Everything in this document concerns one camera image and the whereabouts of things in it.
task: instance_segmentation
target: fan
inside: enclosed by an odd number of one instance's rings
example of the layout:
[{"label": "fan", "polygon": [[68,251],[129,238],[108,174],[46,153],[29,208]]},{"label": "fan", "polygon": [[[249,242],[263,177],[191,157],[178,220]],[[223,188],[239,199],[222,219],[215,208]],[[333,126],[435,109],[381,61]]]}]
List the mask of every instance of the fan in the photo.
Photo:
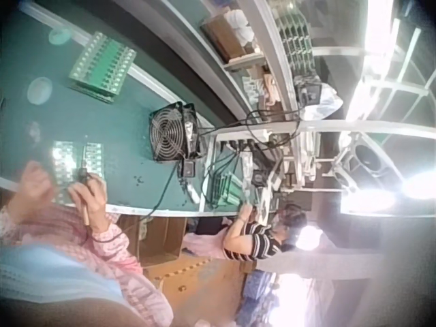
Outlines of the fan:
[{"label": "fan", "polygon": [[193,105],[176,102],[152,113],[150,142],[156,161],[195,159],[200,145]]}]

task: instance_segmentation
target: worker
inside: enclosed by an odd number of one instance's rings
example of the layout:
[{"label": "worker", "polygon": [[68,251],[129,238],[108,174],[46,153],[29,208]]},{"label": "worker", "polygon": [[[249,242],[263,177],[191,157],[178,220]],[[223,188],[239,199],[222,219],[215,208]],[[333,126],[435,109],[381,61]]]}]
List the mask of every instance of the worker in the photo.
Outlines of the worker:
[{"label": "worker", "polygon": [[31,161],[1,210],[0,326],[169,326],[168,301],[106,213],[105,182],[92,174],[68,192],[75,208],[53,204],[48,173]]},{"label": "worker", "polygon": [[307,225],[305,212],[293,203],[277,211],[271,226],[252,221],[255,214],[250,204],[244,204],[229,227],[216,235],[188,233],[183,247],[200,257],[257,261],[293,249],[296,237]]}]

